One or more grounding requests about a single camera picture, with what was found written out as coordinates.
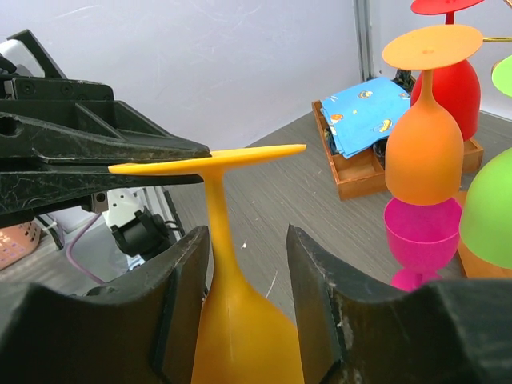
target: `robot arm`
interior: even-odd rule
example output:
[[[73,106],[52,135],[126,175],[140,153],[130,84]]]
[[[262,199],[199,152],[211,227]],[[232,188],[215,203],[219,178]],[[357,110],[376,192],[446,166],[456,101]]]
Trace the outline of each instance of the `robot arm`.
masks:
[[[110,174],[113,164],[208,157],[210,150],[116,101],[107,85],[65,78],[28,30],[0,44],[0,54],[0,227],[72,206],[103,212],[108,190],[202,181]]]

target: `wine glass stem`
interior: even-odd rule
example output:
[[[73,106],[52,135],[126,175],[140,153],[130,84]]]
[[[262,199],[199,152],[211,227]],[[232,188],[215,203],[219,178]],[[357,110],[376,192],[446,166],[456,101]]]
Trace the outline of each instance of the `wine glass stem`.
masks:
[[[422,91],[419,98],[422,102],[435,102],[434,95],[432,94],[432,81],[434,78],[433,70],[424,70],[422,76]]]
[[[206,192],[206,205],[210,221],[210,236],[214,254],[214,278],[216,286],[245,283],[238,265],[231,236],[230,218],[224,195],[223,170],[202,174]]]
[[[455,23],[455,12],[448,12],[446,14],[445,24],[454,24]]]

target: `yellow wine glass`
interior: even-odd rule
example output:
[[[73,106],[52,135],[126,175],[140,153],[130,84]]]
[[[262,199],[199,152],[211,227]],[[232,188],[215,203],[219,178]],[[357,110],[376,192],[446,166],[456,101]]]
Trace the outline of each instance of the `yellow wine glass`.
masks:
[[[303,384],[297,328],[261,296],[238,266],[224,173],[306,149],[304,145],[212,151],[211,158],[111,166],[114,174],[200,174],[204,180],[214,276],[199,323],[192,384]]]

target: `blue cloth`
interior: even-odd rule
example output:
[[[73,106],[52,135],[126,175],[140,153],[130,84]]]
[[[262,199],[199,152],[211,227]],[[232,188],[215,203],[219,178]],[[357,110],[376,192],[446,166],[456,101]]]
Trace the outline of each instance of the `blue cloth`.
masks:
[[[350,158],[387,138],[409,103],[400,86],[375,78],[322,100],[322,113],[337,152]]]

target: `wooden tray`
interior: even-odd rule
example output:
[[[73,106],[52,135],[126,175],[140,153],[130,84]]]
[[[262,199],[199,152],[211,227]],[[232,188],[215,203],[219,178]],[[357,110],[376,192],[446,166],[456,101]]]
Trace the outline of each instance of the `wooden tray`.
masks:
[[[466,191],[461,191],[456,196],[462,206],[466,202],[466,195]],[[467,278],[512,278],[512,270],[494,266],[477,258],[473,252],[468,250],[462,240],[458,244],[458,256],[461,259],[462,269]]]
[[[313,102],[314,119],[317,122],[318,133],[326,152],[334,183],[338,188],[339,198],[347,200],[387,190],[384,169],[371,148],[348,159],[340,154],[331,154],[325,135],[329,126],[323,117],[321,108],[320,101]],[[475,139],[471,138],[464,143],[464,164],[462,166],[464,173],[477,171],[482,164],[482,159],[483,148]]]

